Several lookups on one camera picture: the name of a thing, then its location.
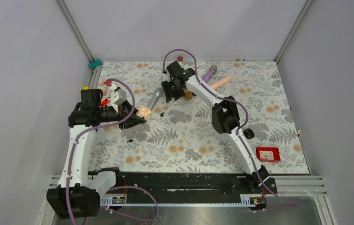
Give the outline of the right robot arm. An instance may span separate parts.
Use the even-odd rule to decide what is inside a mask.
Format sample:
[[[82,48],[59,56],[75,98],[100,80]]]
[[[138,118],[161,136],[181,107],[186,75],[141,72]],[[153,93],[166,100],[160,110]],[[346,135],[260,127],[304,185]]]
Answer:
[[[206,103],[212,110],[211,124],[214,130],[228,139],[232,150],[240,157],[243,173],[248,178],[248,189],[253,193],[259,193],[265,188],[268,193],[276,195],[271,189],[268,170],[257,159],[243,135],[243,125],[240,124],[238,111],[242,104],[232,96],[220,95],[197,75],[196,69],[184,69],[178,61],[169,65],[163,64],[162,72],[170,76],[169,81],[161,83],[166,101],[178,100],[184,96],[185,90],[189,90]]]

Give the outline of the beige charging case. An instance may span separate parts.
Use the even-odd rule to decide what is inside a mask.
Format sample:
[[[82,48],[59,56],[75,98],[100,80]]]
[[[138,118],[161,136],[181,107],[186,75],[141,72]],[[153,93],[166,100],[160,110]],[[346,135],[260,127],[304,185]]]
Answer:
[[[151,117],[152,110],[146,106],[140,106],[136,115],[140,118],[148,120]]]

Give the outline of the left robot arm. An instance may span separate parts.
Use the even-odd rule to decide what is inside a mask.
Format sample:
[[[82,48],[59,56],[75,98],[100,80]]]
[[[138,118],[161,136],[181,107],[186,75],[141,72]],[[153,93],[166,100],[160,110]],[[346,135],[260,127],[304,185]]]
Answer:
[[[95,178],[89,179],[89,156],[98,129],[107,122],[124,129],[137,118],[135,104],[127,100],[123,89],[117,87],[110,94],[109,102],[102,105],[102,90],[82,90],[80,102],[68,117],[66,162],[56,187],[48,189],[46,194],[60,219],[96,216],[106,192],[117,193],[124,186],[119,169],[102,169]]]

